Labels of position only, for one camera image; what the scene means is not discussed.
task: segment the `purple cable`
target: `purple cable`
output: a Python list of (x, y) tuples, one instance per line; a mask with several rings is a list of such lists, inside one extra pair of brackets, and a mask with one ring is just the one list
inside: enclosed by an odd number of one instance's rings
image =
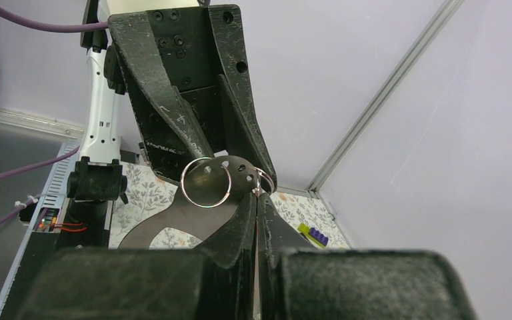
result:
[(40, 215), (38, 216), (38, 219), (36, 219), (36, 222), (34, 223), (34, 228), (33, 228), (34, 231), (38, 230), (38, 226), (40, 225), (40, 220), (42, 220), (42, 218), (44, 218), (44, 216), (46, 216), (46, 212), (48, 212), (48, 208), (44, 208), (42, 210), (42, 212), (40, 213)]
[(56, 163), (56, 162), (62, 161), (64, 159), (67, 159), (67, 158), (71, 157), (72, 155), (76, 154), (78, 152), (78, 150), (79, 150), (79, 147), (75, 148), (74, 150), (70, 151), (69, 153), (66, 153), (66, 154), (64, 154), (64, 155), (62, 155), (61, 157), (58, 157), (58, 158), (42, 161), (42, 162), (39, 162), (39, 163), (35, 163), (33, 165), (26, 165), (26, 166), (20, 167), (18, 169), (13, 169), (13, 170), (9, 170), (9, 171), (0, 173), (0, 179), (7, 178), (7, 177), (10, 177), (12, 175), (18, 175), (19, 173), (24, 173), (24, 172), (27, 172), (27, 171), (30, 171), (30, 170), (42, 168), (42, 167), (45, 167), (47, 165), (51, 165), (52, 163)]
[(106, 22), (99, 23), (89, 23), (86, 25), (51, 25), (49, 23), (42, 23), (32, 21), (26, 18), (23, 18), (19, 15), (16, 15), (12, 12), (8, 12), (0, 7), (0, 17), (6, 20), (9, 20), (12, 23), (16, 23), (18, 25), (22, 25), (24, 27), (28, 27), (30, 29), (40, 30), (40, 31), (48, 31), (48, 32), (56, 32), (56, 33), (80, 33), (80, 32), (88, 32), (88, 31), (98, 31), (104, 30), (107, 28)]
[[(28, 199), (23, 203), (26, 205), (31, 205), (33, 202), (32, 202), (32, 199)], [(20, 205), (20, 206), (16, 207), (14, 210), (12, 210), (8, 215), (2, 217), (0, 220), (0, 225), (4, 224), (8, 220), (16, 217), (19, 214), (19, 212), (21, 212), (22, 209), (24, 209), (24, 206)]]

